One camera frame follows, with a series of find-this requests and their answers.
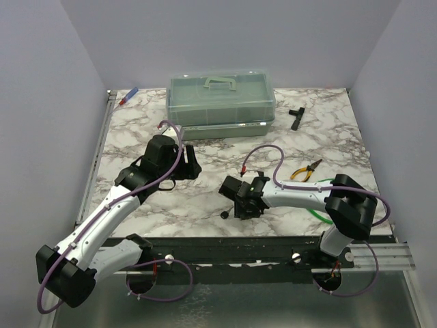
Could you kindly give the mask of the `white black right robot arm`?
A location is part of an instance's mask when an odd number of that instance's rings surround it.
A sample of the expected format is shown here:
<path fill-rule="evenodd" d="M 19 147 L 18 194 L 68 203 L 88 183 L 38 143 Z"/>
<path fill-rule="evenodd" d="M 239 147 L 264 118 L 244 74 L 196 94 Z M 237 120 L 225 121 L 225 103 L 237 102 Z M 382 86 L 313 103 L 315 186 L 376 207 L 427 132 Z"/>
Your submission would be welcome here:
<path fill-rule="evenodd" d="M 345 174 L 314 183 L 279 182 L 265 176 L 248 183 L 227 176 L 218 193 L 234 203 L 234 216 L 239 219 L 258 218 L 277 207 L 326 213 L 333 224 L 314 251 L 315 262 L 324 268 L 336 263 L 352 241 L 368 241 L 378 203 L 373 193 Z"/>

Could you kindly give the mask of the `green cable lock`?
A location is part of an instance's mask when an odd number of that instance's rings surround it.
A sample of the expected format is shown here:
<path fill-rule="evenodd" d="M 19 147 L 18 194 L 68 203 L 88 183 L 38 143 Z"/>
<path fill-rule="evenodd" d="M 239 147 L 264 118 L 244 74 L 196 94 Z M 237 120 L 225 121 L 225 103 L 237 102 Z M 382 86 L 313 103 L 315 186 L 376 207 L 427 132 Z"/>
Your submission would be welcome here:
<path fill-rule="evenodd" d="M 333 178 L 326 178 L 326 179 L 323 179 L 323 180 L 319 180 L 318 182 L 327 182 L 327 181 L 331 182 L 332 180 L 333 180 Z M 325 217 L 321 216 L 321 214 L 317 213 L 315 210 L 307 209 L 307 211 L 313 217 L 315 217 L 316 219 L 320 220 L 321 222 L 323 222 L 325 224 L 328 224 L 328 225 L 332 225 L 333 224 L 333 221 L 331 219 L 328 219 L 328 218 L 325 218 Z"/>

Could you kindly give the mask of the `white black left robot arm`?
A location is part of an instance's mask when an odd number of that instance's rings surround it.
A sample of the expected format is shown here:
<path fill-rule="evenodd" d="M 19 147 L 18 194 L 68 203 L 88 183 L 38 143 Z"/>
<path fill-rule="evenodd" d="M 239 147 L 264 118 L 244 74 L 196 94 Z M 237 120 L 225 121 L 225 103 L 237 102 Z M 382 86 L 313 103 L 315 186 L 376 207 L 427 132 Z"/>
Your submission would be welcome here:
<path fill-rule="evenodd" d="M 119 173 L 102 203 L 75 231 L 55 247 L 44 245 L 38 250 L 38 311 L 49 314 L 58 308 L 44 309 L 45 290 L 60 304 L 76 308 L 102 279 L 127 267 L 146 269 L 152 245 L 137 234 L 105 251 L 100 247 L 130 213 L 160 190 L 162 181 L 194 180 L 200 173 L 192 145 L 166 135 L 153 136 L 144 154 Z"/>

